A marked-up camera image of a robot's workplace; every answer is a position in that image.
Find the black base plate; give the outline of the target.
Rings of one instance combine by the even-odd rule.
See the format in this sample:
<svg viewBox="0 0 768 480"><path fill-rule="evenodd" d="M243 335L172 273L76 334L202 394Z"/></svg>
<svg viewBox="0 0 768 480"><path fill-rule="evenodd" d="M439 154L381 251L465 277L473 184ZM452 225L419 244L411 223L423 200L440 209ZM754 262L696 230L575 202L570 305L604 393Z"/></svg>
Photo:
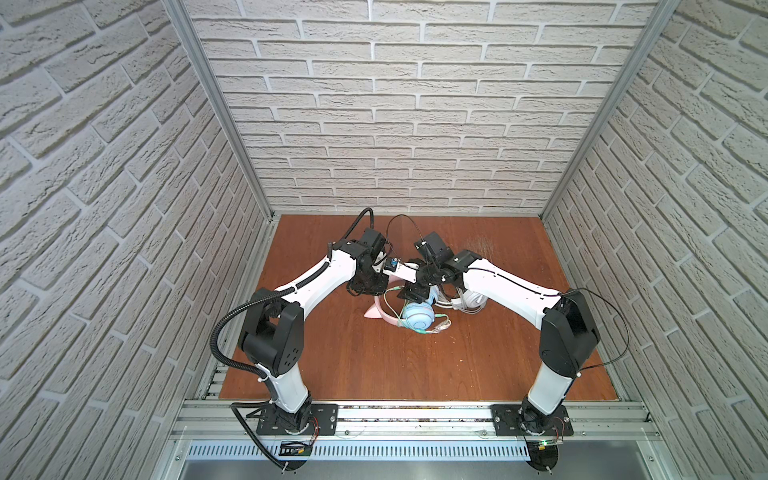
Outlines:
<svg viewBox="0 0 768 480"><path fill-rule="evenodd" d="M574 429L564 404L545 415L527 404L492 404L491 420L499 437L552 436L570 437Z"/></svg>
<svg viewBox="0 0 768 480"><path fill-rule="evenodd" d="M269 404L262 410L257 424L258 435L310 435L334 436L339 418L339 405L315 403L290 413Z"/></svg>

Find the white over-ear headphones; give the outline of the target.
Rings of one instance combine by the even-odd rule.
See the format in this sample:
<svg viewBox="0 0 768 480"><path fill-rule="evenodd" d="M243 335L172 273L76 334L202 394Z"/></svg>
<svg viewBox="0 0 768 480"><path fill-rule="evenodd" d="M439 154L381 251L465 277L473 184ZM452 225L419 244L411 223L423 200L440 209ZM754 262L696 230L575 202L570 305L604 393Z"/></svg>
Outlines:
<svg viewBox="0 0 768 480"><path fill-rule="evenodd" d="M485 295L474 291L456 288L456 296L451 298L449 303L453 310L457 310L469 315L474 315L485 308L487 301L488 298Z"/></svg>

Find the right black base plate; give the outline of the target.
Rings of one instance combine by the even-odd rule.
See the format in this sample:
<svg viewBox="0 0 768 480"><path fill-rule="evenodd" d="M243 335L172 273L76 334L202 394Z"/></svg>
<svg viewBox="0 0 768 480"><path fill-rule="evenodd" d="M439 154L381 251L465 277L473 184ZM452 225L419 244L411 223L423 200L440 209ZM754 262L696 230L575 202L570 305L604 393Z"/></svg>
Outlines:
<svg viewBox="0 0 768 480"><path fill-rule="evenodd" d="M499 437L552 436L570 437L574 429L564 404L545 415L527 404L492 404L491 420Z"/></svg>

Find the pink blue cat-ear headphones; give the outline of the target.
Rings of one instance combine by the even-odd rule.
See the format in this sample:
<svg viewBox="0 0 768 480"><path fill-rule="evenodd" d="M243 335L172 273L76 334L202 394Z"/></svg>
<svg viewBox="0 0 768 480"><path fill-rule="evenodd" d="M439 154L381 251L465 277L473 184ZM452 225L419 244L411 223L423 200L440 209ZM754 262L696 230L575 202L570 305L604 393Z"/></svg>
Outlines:
<svg viewBox="0 0 768 480"><path fill-rule="evenodd" d="M438 287L432 286L425 301L414 302L405 300L400 312L397 312L387 299L390 292L402 293L405 281L389 278L388 286L383 295L376 296L373 304L365 312L367 319L379 319L398 328L405 328L419 334L438 334L448 329L452 322L447 314L434 311L438 305Z"/></svg>

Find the aluminium mounting rail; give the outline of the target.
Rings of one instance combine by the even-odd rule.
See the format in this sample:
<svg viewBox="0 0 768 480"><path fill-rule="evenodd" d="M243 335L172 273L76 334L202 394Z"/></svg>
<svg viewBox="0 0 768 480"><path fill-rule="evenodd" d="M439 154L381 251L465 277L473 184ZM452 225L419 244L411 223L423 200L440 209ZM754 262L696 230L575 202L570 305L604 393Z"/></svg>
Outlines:
<svg viewBox="0 0 768 480"><path fill-rule="evenodd" d="M185 401L171 427L173 440L247 440L233 401ZM271 440L291 438L267 407L238 409L249 428ZM659 441L661 433L641 402L566 402L546 433L525 432L516 404L493 402L330 401L311 407L299 437L320 440L496 440Z"/></svg>

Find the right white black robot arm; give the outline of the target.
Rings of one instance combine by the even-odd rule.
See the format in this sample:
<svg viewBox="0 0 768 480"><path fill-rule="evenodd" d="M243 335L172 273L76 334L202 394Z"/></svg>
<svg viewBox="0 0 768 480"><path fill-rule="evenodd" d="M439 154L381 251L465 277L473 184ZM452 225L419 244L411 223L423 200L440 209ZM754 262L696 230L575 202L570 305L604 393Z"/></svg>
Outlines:
<svg viewBox="0 0 768 480"><path fill-rule="evenodd" d="M517 418L522 428L540 435L600 343L584 295L575 289L560 292L533 284L470 250L454 253L434 232L415 247L419 259L383 264L388 274L405 281L406 299L425 300L431 287L451 284L504 306L539 331L541 366Z"/></svg>

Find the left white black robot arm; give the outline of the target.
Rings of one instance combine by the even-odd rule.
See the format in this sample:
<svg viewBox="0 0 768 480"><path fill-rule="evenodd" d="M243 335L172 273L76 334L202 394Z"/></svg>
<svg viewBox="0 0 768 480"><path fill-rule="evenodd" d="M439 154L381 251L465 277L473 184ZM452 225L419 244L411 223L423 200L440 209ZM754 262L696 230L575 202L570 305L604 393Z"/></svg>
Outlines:
<svg viewBox="0 0 768 480"><path fill-rule="evenodd" d="M353 295L378 296L388 276L382 272L387 241L368 228L358 240L331 244L326 256L303 275L275 291L258 290L248 308L239 349L266 384L270 400L300 430L308 422L310 393L298 366L304 348L305 320L341 285Z"/></svg>

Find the white perforated vent strip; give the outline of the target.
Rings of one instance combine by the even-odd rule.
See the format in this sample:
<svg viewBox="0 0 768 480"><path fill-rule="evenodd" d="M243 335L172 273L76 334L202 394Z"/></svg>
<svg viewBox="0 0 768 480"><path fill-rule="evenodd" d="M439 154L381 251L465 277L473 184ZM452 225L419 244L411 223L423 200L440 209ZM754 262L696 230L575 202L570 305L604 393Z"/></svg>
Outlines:
<svg viewBox="0 0 768 480"><path fill-rule="evenodd" d="M317 461L527 461L521 440L502 441L318 441L302 458ZM251 441L194 441L189 460L263 460Z"/></svg>

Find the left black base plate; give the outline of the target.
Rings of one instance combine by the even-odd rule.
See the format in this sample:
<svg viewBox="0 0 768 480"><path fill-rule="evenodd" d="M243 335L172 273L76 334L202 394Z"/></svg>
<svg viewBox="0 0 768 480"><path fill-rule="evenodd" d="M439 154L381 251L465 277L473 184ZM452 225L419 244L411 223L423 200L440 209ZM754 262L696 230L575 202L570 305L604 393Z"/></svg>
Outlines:
<svg viewBox="0 0 768 480"><path fill-rule="evenodd" d="M262 410L257 424L258 435L310 435L334 436L339 418L339 405L315 403L290 413L269 404Z"/></svg>

